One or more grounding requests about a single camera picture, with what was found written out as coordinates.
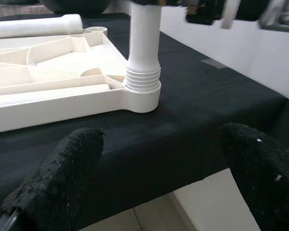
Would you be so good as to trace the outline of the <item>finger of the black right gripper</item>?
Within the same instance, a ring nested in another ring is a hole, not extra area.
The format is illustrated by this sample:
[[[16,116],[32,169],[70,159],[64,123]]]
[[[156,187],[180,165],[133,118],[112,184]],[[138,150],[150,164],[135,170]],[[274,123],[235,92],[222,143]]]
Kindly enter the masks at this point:
[[[162,6],[161,0],[131,0],[131,2],[139,5],[153,5],[153,6]]]

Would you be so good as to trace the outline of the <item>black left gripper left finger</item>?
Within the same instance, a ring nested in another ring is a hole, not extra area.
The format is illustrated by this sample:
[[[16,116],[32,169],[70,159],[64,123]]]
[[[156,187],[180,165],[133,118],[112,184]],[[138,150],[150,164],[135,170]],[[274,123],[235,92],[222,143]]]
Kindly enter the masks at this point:
[[[90,127],[62,138],[5,198],[0,231],[74,231],[103,147],[104,133]]]

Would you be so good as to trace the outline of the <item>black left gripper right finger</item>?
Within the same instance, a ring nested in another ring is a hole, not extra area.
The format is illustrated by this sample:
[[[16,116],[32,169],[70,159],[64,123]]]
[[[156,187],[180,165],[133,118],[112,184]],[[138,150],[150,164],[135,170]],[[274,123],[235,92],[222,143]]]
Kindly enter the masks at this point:
[[[289,231],[289,150],[249,126],[219,128],[220,144],[236,185],[262,231]]]

